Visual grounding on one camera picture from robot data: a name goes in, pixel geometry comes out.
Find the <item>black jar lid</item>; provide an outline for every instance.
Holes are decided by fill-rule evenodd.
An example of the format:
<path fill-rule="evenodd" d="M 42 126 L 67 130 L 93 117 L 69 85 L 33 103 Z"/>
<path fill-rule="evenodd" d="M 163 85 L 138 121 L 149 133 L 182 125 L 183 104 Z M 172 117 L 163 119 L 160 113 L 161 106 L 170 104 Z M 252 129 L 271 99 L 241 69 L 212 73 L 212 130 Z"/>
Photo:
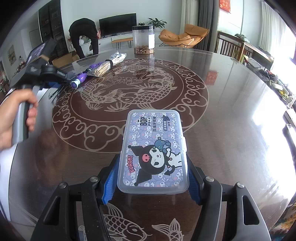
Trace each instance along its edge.
<path fill-rule="evenodd" d="M 144 25 L 144 26 L 133 26 L 133 30 L 148 30 L 148 29 L 154 29 L 155 27 L 153 25 Z"/>

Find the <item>white paper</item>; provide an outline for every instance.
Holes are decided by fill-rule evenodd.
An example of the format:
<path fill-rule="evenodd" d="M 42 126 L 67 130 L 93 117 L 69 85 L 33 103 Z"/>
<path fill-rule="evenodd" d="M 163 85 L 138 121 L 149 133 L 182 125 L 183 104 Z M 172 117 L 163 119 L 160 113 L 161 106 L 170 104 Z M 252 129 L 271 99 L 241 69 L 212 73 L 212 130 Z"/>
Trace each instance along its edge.
<path fill-rule="evenodd" d="M 155 47 L 155 34 L 148 35 L 148 48 L 154 49 Z"/>

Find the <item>metal screw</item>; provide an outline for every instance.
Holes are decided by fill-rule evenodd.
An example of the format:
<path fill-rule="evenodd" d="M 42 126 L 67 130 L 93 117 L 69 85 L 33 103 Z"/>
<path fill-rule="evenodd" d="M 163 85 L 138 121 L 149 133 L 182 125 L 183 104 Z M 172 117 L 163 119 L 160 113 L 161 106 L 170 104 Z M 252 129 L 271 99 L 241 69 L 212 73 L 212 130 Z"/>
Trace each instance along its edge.
<path fill-rule="evenodd" d="M 91 177 L 89 180 L 90 180 L 92 183 L 95 183 L 95 182 L 98 181 L 98 177 L 93 176 L 93 177 Z"/>
<path fill-rule="evenodd" d="M 59 188 L 65 188 L 67 186 L 67 183 L 60 183 Z"/>
<path fill-rule="evenodd" d="M 238 186 L 239 188 L 244 188 L 244 184 L 242 184 L 242 183 L 240 183 L 240 182 L 237 183 L 237 186 Z"/>
<path fill-rule="evenodd" d="M 214 178 L 211 177 L 211 176 L 206 176 L 205 179 L 206 179 L 208 182 L 213 182 L 213 181 L 214 181 Z"/>

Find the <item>device screen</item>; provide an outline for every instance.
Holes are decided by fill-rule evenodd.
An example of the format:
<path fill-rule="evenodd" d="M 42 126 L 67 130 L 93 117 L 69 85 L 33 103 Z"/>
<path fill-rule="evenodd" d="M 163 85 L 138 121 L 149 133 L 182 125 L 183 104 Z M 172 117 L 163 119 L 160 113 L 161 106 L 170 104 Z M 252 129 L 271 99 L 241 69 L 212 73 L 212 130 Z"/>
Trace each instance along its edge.
<path fill-rule="evenodd" d="M 29 57 L 27 58 L 27 63 L 26 64 L 34 61 L 35 59 L 37 59 L 41 55 L 42 50 L 44 49 L 45 44 L 46 44 L 46 42 L 40 44 L 39 46 L 37 46 L 35 49 L 33 49 L 31 51 L 31 53 L 29 54 Z"/>

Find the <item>cardboard box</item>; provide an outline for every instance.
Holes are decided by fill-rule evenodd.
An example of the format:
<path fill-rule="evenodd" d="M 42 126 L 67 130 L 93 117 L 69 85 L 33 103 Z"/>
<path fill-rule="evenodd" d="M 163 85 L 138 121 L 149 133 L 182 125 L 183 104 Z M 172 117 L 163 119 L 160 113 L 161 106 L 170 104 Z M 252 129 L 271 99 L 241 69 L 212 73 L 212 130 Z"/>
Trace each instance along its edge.
<path fill-rule="evenodd" d="M 58 57 L 52 61 L 52 64 L 58 68 L 61 68 L 67 64 L 70 64 L 76 60 L 79 60 L 79 57 L 76 53 L 76 51 L 72 51 L 70 53 L 67 53 L 63 55 L 62 57 Z"/>

